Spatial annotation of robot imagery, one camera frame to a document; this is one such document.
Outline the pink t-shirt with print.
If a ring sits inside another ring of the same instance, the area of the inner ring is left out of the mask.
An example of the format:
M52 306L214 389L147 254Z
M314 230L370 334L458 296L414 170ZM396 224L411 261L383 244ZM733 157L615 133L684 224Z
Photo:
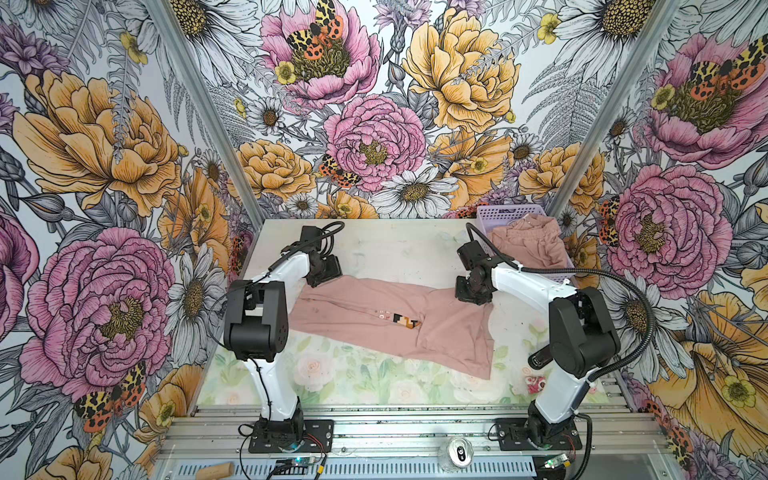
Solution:
M302 289L290 328L392 356L437 363L482 380L491 376L492 304L452 289L342 276Z

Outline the lilac plastic laundry basket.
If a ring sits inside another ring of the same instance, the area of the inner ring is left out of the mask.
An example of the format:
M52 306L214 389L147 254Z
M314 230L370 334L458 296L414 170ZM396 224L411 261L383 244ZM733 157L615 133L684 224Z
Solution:
M477 210L476 225L491 242L490 232L492 229L511 224L523 218L526 214L547 216L540 206L534 204L480 206ZM572 266L573 264L569 257L568 266L564 268L571 268Z

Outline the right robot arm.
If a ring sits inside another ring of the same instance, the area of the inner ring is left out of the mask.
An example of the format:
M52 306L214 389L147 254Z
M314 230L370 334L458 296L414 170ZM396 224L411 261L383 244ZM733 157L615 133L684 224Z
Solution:
M456 279L458 300L476 305L492 301L497 291L511 294L548 315L548 343L531 354L534 370L552 367L546 384L528 409L522 427L532 446L545 449L570 432L582 401L592 388L590 378L621 349L602 294L556 282L550 273L528 272L513 261L488 255L476 240L457 250L467 275Z

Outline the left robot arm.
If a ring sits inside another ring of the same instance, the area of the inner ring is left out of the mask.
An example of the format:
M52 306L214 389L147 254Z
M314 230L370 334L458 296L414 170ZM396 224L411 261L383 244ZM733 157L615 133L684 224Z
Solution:
M280 372L281 354L302 289L342 275L333 247L344 227L342 221L303 226L299 239L284 247L265 272L229 287L222 344L248 369L260 402L249 434L251 453L296 452L311 438L300 398Z

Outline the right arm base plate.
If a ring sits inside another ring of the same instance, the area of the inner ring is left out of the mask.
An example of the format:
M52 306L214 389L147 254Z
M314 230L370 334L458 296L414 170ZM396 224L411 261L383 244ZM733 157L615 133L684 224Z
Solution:
M550 424L538 417L497 419L488 434L502 451L580 450L583 444L573 419Z

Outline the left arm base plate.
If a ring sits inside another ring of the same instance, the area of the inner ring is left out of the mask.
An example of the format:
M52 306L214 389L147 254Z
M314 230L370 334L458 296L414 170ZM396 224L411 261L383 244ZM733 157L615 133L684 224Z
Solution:
M247 450L251 454L329 453L332 449L335 422L329 419L258 420L249 435Z

